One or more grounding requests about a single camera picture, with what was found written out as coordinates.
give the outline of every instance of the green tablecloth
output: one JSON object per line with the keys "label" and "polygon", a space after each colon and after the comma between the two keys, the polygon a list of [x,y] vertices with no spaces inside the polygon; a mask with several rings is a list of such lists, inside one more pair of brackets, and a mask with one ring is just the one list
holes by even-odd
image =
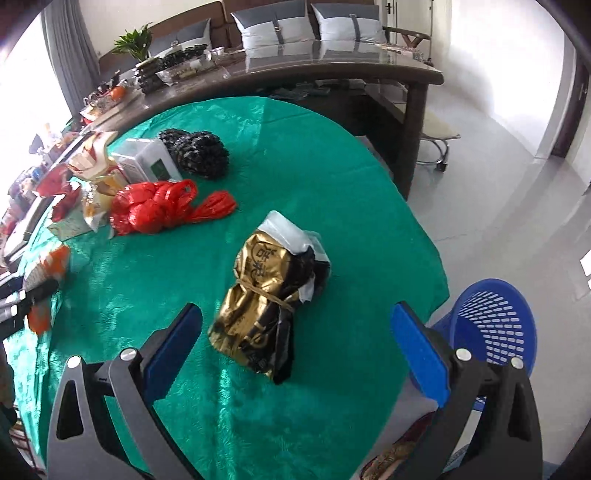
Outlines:
{"label": "green tablecloth", "polygon": [[[7,341],[34,446],[46,449],[70,355],[97,362],[139,347],[190,301],[203,311],[203,333],[155,408],[199,472],[207,480],[347,479],[407,374],[389,333],[392,305],[406,300],[427,320],[447,299],[437,250],[369,151],[316,113],[266,98],[209,100],[161,113],[118,142],[169,127],[221,137],[230,173],[199,180],[199,199],[228,189],[239,210],[158,235],[108,240],[103,228],[67,241],[70,271],[53,299],[53,331]],[[295,316],[293,373],[279,386],[216,352],[205,335],[234,282],[236,253],[270,210],[319,232],[333,266],[323,294]],[[57,242],[45,228],[33,238],[23,269]]]}

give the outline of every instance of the gray floor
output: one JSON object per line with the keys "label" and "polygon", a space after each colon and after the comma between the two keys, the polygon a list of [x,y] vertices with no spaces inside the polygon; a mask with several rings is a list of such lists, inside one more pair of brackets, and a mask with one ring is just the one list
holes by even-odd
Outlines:
{"label": "gray floor", "polygon": [[[451,298],[431,320],[483,278],[502,278],[522,292],[538,331],[531,382],[544,459],[559,463],[591,417],[591,277],[580,263],[591,249],[588,184],[561,161],[534,159],[503,127],[444,87],[430,89],[428,107],[462,135],[452,143],[444,174],[417,167],[408,201],[449,279]],[[421,147],[421,156],[434,154],[428,144]],[[417,414],[426,408],[409,395],[402,397],[406,408],[415,405]],[[400,435],[395,416],[372,452]],[[472,431],[466,429],[461,443]]]}

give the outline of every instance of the snack bag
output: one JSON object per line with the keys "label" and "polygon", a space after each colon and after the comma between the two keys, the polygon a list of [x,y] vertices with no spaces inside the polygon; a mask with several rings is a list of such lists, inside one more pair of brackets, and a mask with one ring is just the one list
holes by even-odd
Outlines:
{"label": "snack bag", "polygon": [[106,225],[111,211],[113,199],[118,192],[127,186],[128,182],[118,168],[107,175],[95,178],[87,184],[82,196],[82,213],[85,222],[95,232]]}
{"label": "snack bag", "polygon": [[[39,259],[31,272],[26,275],[23,282],[23,289],[30,290],[43,283],[50,277],[61,280],[66,275],[70,261],[70,247],[60,245],[49,252],[45,257]],[[29,329],[37,335],[41,335],[51,329],[51,299],[45,299],[41,303],[33,305],[27,315]]]}

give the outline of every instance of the potted plant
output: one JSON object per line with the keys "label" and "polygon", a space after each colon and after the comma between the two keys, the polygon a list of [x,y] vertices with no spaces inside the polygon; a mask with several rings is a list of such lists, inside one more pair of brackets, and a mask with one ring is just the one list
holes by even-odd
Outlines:
{"label": "potted plant", "polygon": [[125,35],[115,40],[113,53],[129,53],[138,62],[146,60],[149,56],[148,49],[152,43],[152,32],[148,30],[148,25],[145,24],[139,32],[125,30]]}

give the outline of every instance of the curtain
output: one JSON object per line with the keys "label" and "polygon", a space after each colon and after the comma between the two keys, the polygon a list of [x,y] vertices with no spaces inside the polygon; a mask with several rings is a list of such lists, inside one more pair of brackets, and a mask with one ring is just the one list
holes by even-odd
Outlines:
{"label": "curtain", "polygon": [[53,0],[41,13],[49,59],[72,116],[99,85],[99,62],[90,43],[78,0]]}

